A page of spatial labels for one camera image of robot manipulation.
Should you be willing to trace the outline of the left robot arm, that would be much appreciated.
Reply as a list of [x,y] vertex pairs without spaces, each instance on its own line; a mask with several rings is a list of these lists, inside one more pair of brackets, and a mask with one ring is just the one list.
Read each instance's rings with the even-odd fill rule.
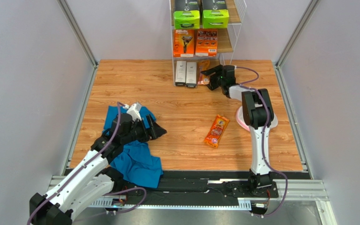
[[150,115],[137,119],[119,112],[111,127],[60,183],[45,194],[35,193],[29,203],[29,225],[71,225],[89,205],[104,195],[121,195],[120,173],[109,164],[134,141],[146,143],[167,131]]

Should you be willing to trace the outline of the orange disposable razor pack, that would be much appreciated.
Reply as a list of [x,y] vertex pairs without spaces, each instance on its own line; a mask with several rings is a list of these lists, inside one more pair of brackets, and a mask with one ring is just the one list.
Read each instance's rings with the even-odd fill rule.
[[213,148],[218,148],[219,141],[223,136],[223,133],[227,128],[229,122],[230,120],[228,118],[217,115],[203,142]]

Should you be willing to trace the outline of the black green razor box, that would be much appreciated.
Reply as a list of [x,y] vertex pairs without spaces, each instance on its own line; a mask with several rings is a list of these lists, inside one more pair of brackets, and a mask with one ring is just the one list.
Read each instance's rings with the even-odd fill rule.
[[202,0],[203,29],[225,29],[228,26],[229,18],[225,0]]
[[172,15],[174,28],[177,30],[194,30],[200,27],[198,0],[175,0]]

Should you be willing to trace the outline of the orange toothbrush pack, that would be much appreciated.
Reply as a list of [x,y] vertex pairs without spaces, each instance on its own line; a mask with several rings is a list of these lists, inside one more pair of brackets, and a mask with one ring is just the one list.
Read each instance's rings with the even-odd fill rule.
[[208,70],[210,66],[210,60],[202,60],[197,63],[198,65],[198,81],[197,85],[207,85],[209,84],[209,77],[204,75],[202,71]]

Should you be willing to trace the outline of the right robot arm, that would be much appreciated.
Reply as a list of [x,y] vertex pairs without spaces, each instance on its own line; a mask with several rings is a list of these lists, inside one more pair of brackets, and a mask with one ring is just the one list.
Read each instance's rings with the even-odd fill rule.
[[252,195],[260,196],[273,183],[273,168],[269,163],[269,132],[275,114],[268,90],[247,87],[248,82],[237,83],[235,70],[236,66],[233,65],[218,65],[201,71],[201,74],[207,76],[210,90],[221,88],[227,98],[242,103],[243,121],[251,135],[253,153],[247,189]]

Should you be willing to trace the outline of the white tall box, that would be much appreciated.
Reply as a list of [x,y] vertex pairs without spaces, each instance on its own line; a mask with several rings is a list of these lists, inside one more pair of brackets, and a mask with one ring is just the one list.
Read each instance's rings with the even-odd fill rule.
[[180,60],[176,62],[175,69],[175,86],[185,86],[186,85],[186,70],[187,62]]
[[187,62],[186,86],[195,88],[197,86],[197,62]]

